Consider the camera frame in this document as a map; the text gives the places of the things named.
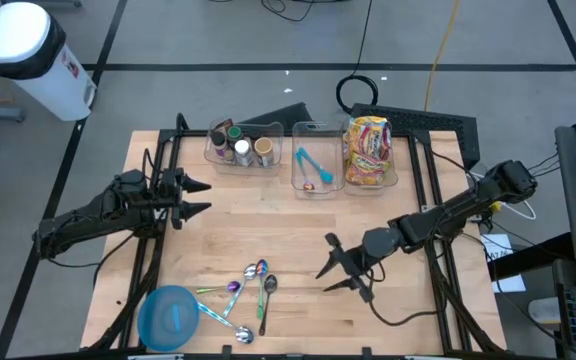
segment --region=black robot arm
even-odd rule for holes
[[[436,235],[453,238],[459,234],[469,217],[488,209],[496,201],[521,202],[535,193],[537,181],[519,161],[506,161],[490,169],[475,186],[426,212],[409,214],[388,221],[387,228],[376,228],[364,233],[362,245],[344,251],[335,234],[326,235],[333,247],[328,262],[317,275],[325,275],[341,264],[350,278],[334,284],[324,291],[343,287],[359,289],[365,302],[373,299],[372,291],[360,276],[371,267],[394,253],[399,247],[411,253],[431,242]]]
[[[210,203],[187,203],[182,192],[210,189],[210,185],[192,180],[183,169],[164,170],[151,190],[139,170],[115,176],[101,194],[88,205],[52,219],[44,219],[32,238],[42,259],[54,258],[70,246],[122,230],[136,237],[151,238],[159,231],[156,211],[171,209],[171,222],[181,229],[181,220],[210,207]]]

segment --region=paper sheet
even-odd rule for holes
[[[503,246],[500,247],[496,244],[493,244],[491,241],[488,241],[486,238],[496,242],[497,244]],[[506,234],[486,234],[486,237],[483,235],[481,236],[481,241],[483,241],[484,245],[486,246],[486,251],[491,258],[497,259],[509,254],[512,254],[512,250],[504,249],[510,248],[510,240],[508,239],[508,235]],[[503,280],[499,280],[499,286],[504,292],[524,292],[526,291],[526,286],[524,285],[524,280],[522,279],[521,275],[516,275],[513,277],[509,277]],[[492,283],[492,289],[495,293],[499,292],[499,288],[497,287],[497,282]]]

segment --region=chips bag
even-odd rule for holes
[[[392,164],[388,120],[377,116],[350,119],[344,133],[346,181],[356,185],[381,185]]]

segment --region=trash can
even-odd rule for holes
[[[97,90],[66,45],[64,30],[33,3],[0,7],[0,76],[63,121],[87,117]]]

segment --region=wooden tabletop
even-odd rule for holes
[[[141,167],[144,149],[154,154],[157,135],[156,131],[133,133],[125,170]],[[453,132],[431,132],[431,138],[435,152],[461,163]],[[340,191],[333,200],[312,201],[295,197],[290,138],[284,141],[276,177],[218,174],[204,159],[205,139],[183,138],[179,166],[192,178],[212,185],[211,190],[185,195],[185,199],[212,202],[212,207],[185,223],[181,231],[167,226],[158,285],[180,285],[194,291],[232,280],[241,282],[243,269],[263,258],[268,261],[269,273],[277,276],[279,287],[270,301],[266,336],[256,336],[250,345],[238,343],[231,328],[201,314],[194,337],[178,352],[220,353],[222,346],[229,344],[234,353],[359,354],[362,347],[368,346],[376,355],[441,354],[436,316],[388,327],[375,318],[356,291],[322,292],[346,277],[340,266],[315,280],[330,251],[324,239],[326,233],[336,233],[344,248],[349,249],[361,243],[365,230],[386,226],[389,219],[418,211],[407,141],[393,140],[399,182],[384,195],[351,196]],[[420,161],[427,200],[432,204],[423,156]],[[462,170],[439,158],[436,164],[444,199],[466,189]],[[474,225],[466,226],[465,231],[479,236]],[[108,236],[105,252],[126,236],[125,232]],[[126,244],[99,273],[82,346],[95,342],[125,303],[136,247],[136,240]],[[461,236],[454,241],[453,250],[466,307],[491,339],[505,347],[481,245]],[[424,251],[410,255],[398,251],[383,265],[387,278],[375,284],[374,293],[375,307],[386,319],[396,321],[414,312],[435,309]],[[256,318],[258,286],[258,280],[248,282],[228,316],[233,324],[248,326],[255,335],[260,324]],[[230,300],[226,292],[197,297],[217,313],[223,312]],[[447,311],[453,347],[459,348],[454,313],[450,306]],[[133,326],[131,345],[136,343]]]

